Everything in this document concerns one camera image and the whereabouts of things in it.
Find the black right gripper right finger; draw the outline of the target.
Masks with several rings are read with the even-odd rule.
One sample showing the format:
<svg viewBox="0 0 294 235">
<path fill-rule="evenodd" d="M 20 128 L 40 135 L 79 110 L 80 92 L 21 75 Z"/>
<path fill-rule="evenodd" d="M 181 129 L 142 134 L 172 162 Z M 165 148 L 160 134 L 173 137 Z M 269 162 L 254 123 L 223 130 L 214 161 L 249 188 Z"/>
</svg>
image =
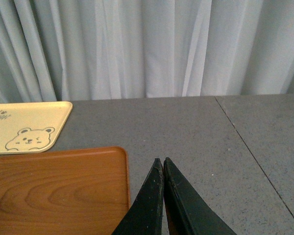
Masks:
<svg viewBox="0 0 294 235">
<path fill-rule="evenodd" d="M 171 235 L 234 235 L 170 158 L 164 161 L 164 201 Z"/>
</svg>

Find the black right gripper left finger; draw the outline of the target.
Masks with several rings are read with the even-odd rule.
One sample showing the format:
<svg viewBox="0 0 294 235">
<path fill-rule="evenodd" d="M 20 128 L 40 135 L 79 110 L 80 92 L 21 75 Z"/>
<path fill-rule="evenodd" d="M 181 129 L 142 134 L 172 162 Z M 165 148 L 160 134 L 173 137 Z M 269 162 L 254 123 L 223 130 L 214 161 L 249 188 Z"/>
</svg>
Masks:
<svg viewBox="0 0 294 235">
<path fill-rule="evenodd" d="M 114 235 L 160 235 L 162 231 L 164 176 L 161 160 L 156 158 L 132 206 Z"/>
</svg>

